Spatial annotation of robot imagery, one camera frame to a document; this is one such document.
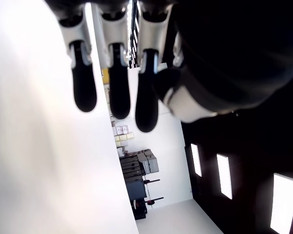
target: cardboard box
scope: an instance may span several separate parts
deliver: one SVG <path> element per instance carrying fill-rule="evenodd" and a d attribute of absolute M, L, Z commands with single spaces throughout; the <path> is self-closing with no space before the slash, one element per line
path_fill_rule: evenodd
<path fill-rule="evenodd" d="M 122 135 L 123 134 L 123 128 L 122 127 L 116 127 L 116 132 L 117 132 L 117 135 Z"/>
<path fill-rule="evenodd" d="M 135 138 L 135 134 L 134 133 L 128 133 L 127 134 L 127 139 L 133 139 Z"/>
<path fill-rule="evenodd" d="M 150 168 L 151 173 L 159 172 L 160 169 L 158 168 L 157 158 L 154 154 L 146 156 L 148 160 L 148 167 Z"/>
<path fill-rule="evenodd" d="M 119 141 L 127 140 L 127 135 L 119 135 Z"/>
<path fill-rule="evenodd" d="M 123 126 L 123 134 L 129 133 L 128 126 Z"/>
<path fill-rule="evenodd" d="M 117 135 L 116 127 L 112 127 L 114 136 Z"/>

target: white panel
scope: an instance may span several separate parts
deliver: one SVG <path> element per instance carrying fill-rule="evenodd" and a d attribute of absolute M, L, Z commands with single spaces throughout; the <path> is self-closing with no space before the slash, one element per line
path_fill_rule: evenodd
<path fill-rule="evenodd" d="M 193 196 L 184 147 L 173 148 L 168 145 L 162 150 L 156 147 L 154 150 L 152 149 L 152 152 L 157 157 L 160 171 L 146 175 L 146 179 L 160 179 L 161 181 L 147 185 L 150 198 L 164 197 L 162 200 L 155 201 L 152 208 L 156 209 L 192 199 Z"/>
<path fill-rule="evenodd" d="M 280 234 L 289 234 L 293 218 L 293 179 L 273 174 L 273 204 L 270 227 Z"/>
<path fill-rule="evenodd" d="M 218 170 L 220 177 L 221 192 L 232 199 L 231 178 L 229 169 L 229 159 L 226 156 L 217 154 Z"/>
<path fill-rule="evenodd" d="M 150 133 L 139 131 L 134 119 L 126 119 L 116 123 L 116 126 L 123 125 L 127 125 L 130 131 L 135 134 L 135 138 L 131 139 L 130 144 L 126 147 L 129 152 L 151 149 L 157 157 L 155 153 L 170 151 L 172 148 L 184 148 L 185 146 L 181 122 L 171 114 L 160 115 L 154 130 Z"/>
<path fill-rule="evenodd" d="M 0 234 L 138 233 L 109 130 L 89 6 L 98 103 L 82 113 L 45 1 L 0 1 Z"/>
<path fill-rule="evenodd" d="M 202 177 L 200 157 L 199 157 L 199 151 L 198 151 L 197 145 L 191 144 L 191 150 L 192 150 L 195 173 L 197 173 L 199 176 Z"/>

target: black fingertip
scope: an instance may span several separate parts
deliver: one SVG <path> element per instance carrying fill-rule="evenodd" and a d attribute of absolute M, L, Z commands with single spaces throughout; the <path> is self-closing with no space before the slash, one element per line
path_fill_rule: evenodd
<path fill-rule="evenodd" d="M 127 66 L 121 64 L 120 44 L 113 44 L 113 66 L 109 72 L 109 100 L 111 112 L 117 119 L 124 119 L 130 112 L 130 93 Z"/>
<path fill-rule="evenodd" d="M 143 73 L 139 73 L 135 118 L 139 130 L 148 133 L 155 128 L 158 119 L 158 98 L 152 87 L 155 79 L 154 57 L 157 56 L 157 52 L 148 49 L 145 53 L 146 68 Z"/>
<path fill-rule="evenodd" d="M 145 74 L 139 74 L 135 118 L 137 127 L 144 133 L 151 132 L 158 119 L 158 99 Z"/>
<path fill-rule="evenodd" d="M 83 112 L 92 111 L 97 104 L 97 92 L 92 64 L 85 65 L 82 60 L 80 42 L 74 42 L 76 65 L 72 68 L 74 100 Z"/>

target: robotic hand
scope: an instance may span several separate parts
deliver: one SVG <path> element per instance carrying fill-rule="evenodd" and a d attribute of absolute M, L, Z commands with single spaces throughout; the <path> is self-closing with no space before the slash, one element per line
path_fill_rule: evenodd
<path fill-rule="evenodd" d="M 100 9 L 108 51 L 110 105 L 116 118 L 130 111 L 127 78 L 127 0 L 46 0 L 58 18 L 72 59 L 74 97 L 89 112 L 96 105 L 85 2 Z M 293 3 L 141 0 L 136 123 L 151 131 L 158 99 L 183 122 L 259 105 L 293 78 Z M 172 8 L 178 33 L 173 66 L 157 71 Z"/>

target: white box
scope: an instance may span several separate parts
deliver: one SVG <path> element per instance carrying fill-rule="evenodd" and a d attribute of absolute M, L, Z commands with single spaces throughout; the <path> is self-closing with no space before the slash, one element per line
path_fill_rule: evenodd
<path fill-rule="evenodd" d="M 128 140 L 123 140 L 123 141 L 120 141 L 120 143 L 121 143 L 121 146 L 128 145 Z"/>
<path fill-rule="evenodd" d="M 117 135 L 116 127 L 112 127 L 114 136 Z"/>
<path fill-rule="evenodd" d="M 127 139 L 133 139 L 135 138 L 135 134 L 134 133 L 128 133 L 127 134 Z"/>
<path fill-rule="evenodd" d="M 123 134 L 129 133 L 128 126 L 123 126 Z"/>
<path fill-rule="evenodd" d="M 110 115 L 110 116 L 113 115 L 113 114 L 112 114 L 112 110 L 111 110 L 111 106 L 110 106 L 109 103 L 107 104 L 107 108 L 108 108 L 108 113 L 109 113 L 109 115 Z"/>
<path fill-rule="evenodd" d="M 109 103 L 109 89 L 104 89 L 106 102 Z"/>
<path fill-rule="evenodd" d="M 117 132 L 117 135 L 122 135 L 123 134 L 123 128 L 122 127 L 116 127 L 116 132 Z"/>
<path fill-rule="evenodd" d="M 127 140 L 127 135 L 119 135 L 118 137 L 120 141 Z"/>
<path fill-rule="evenodd" d="M 122 147 L 117 148 L 118 157 L 124 157 L 124 149 Z"/>

